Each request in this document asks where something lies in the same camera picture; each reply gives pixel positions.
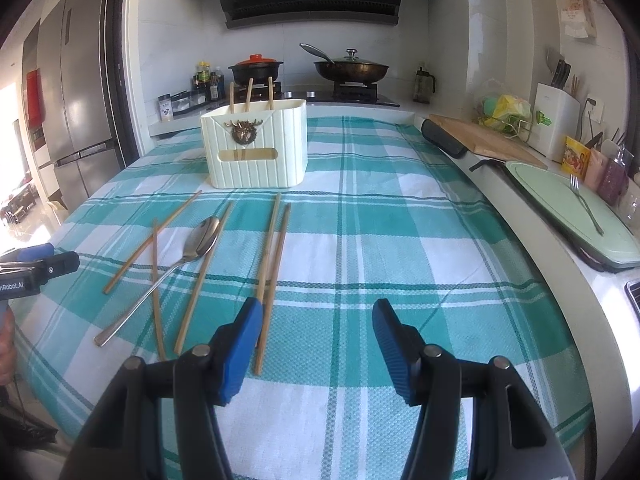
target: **refrigerator handle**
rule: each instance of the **refrigerator handle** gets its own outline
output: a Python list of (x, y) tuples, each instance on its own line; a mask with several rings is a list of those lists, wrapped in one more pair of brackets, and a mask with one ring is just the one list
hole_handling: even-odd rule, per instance
[(71, 28), (71, 10), (66, 12), (65, 45), (69, 44), (69, 29)]

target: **green cutting board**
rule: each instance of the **green cutting board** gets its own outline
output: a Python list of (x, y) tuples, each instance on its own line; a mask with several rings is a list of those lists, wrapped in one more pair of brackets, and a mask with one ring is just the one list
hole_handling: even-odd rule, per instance
[(522, 162), (507, 162), (507, 171), (532, 199), (566, 229), (588, 253), (616, 268), (640, 266), (640, 242), (631, 234), (603, 199), (586, 186), (580, 194), (602, 227), (599, 235), (582, 202), (571, 190), (569, 178)]

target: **cooking pot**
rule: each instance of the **cooking pot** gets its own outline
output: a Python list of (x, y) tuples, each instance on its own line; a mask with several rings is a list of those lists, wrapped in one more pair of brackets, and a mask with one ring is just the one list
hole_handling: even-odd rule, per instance
[(380, 81), (389, 69), (387, 65), (359, 58), (354, 48), (348, 48), (344, 57), (331, 59), (319, 48), (306, 43), (300, 43), (300, 46), (309, 54), (325, 59), (314, 64), (318, 73), (329, 81), (371, 84)]
[(270, 77), (276, 81), (281, 64), (281, 61), (262, 57), (262, 54), (251, 54), (249, 59), (229, 68), (234, 73), (234, 81), (240, 86), (247, 86), (252, 77), (254, 85), (266, 85)]

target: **refrigerator door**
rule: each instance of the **refrigerator door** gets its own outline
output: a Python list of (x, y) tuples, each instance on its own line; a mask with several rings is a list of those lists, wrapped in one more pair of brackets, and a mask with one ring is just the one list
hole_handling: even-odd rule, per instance
[(114, 149), (81, 158), (78, 160), (78, 168), (89, 196), (120, 173), (120, 163)]
[(100, 56), (102, 0), (66, 0), (62, 23), (62, 89), (74, 152), (111, 139)]
[(40, 23), (37, 67), (40, 70), (43, 117), (42, 131), (51, 160), (59, 160), (74, 152), (66, 126), (65, 102), (60, 73), (60, 37), (65, 0), (60, 0)]
[(53, 171), (56, 173), (56, 179), (62, 192), (62, 200), (69, 212), (72, 213), (89, 198), (82, 182), (78, 162), (74, 161), (64, 166), (57, 166)]

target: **stainless steel refrigerator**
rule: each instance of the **stainless steel refrigerator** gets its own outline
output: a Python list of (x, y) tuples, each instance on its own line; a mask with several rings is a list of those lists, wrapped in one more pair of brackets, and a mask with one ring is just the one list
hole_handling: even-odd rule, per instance
[(40, 23), (42, 129), (69, 211), (138, 158), (121, 16), (122, 0), (60, 0)]

